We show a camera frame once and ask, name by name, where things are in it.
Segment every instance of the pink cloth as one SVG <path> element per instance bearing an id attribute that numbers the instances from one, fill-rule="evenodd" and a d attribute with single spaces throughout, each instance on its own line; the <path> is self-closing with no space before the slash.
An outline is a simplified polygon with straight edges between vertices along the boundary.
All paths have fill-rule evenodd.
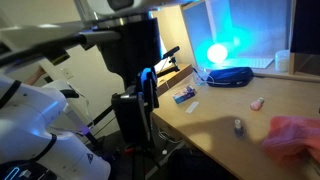
<path id="1" fill-rule="evenodd" d="M 300 161 L 299 154 L 308 151 L 320 162 L 320 119 L 276 116 L 271 119 L 263 150 L 279 164 Z"/>

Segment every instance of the electrical outlet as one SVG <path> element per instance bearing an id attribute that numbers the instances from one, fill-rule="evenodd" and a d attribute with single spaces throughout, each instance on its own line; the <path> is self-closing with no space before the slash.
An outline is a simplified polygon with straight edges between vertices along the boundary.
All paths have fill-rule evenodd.
<path id="1" fill-rule="evenodd" d="M 73 75 L 71 74 L 71 71 L 68 68 L 63 68 L 61 69 L 61 71 L 64 77 L 66 77 L 67 79 L 70 79 L 73 77 Z"/>

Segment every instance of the black case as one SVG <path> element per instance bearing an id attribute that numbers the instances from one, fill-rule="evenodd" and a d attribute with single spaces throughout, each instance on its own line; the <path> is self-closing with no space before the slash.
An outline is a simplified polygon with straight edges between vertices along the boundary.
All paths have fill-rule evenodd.
<path id="1" fill-rule="evenodd" d="M 210 72 L 207 83 L 212 87 L 243 87 L 253 78 L 252 69 L 249 67 L 236 67 Z"/>

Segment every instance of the small bottle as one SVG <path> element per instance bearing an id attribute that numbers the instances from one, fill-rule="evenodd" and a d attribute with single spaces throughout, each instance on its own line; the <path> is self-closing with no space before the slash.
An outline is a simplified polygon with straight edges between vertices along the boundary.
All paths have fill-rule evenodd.
<path id="1" fill-rule="evenodd" d="M 259 111 L 264 103 L 264 99 L 260 97 L 258 100 L 250 104 L 250 108 L 254 111 Z"/>
<path id="2" fill-rule="evenodd" d="M 241 126 L 241 121 L 239 119 L 234 121 L 234 133 L 237 137 L 244 136 L 244 128 Z"/>

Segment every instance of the wooden desk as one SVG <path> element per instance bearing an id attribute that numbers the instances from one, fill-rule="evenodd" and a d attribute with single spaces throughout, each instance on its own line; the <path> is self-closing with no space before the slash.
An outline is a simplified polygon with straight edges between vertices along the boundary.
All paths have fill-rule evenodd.
<path id="1" fill-rule="evenodd" d="M 282 168 L 261 151 L 271 117 L 276 115 L 320 118 L 320 83 L 254 78 L 243 88 L 196 87 L 195 97 L 177 105 L 172 95 L 191 84 L 188 76 L 159 97 L 160 108 L 154 118 L 176 129 L 188 141 L 245 180 L 320 179 L 310 165 Z M 262 109 L 249 108 L 252 101 L 263 97 Z M 186 109 L 194 101 L 199 105 L 191 114 Z M 234 120 L 240 119 L 245 138 L 234 134 Z"/>

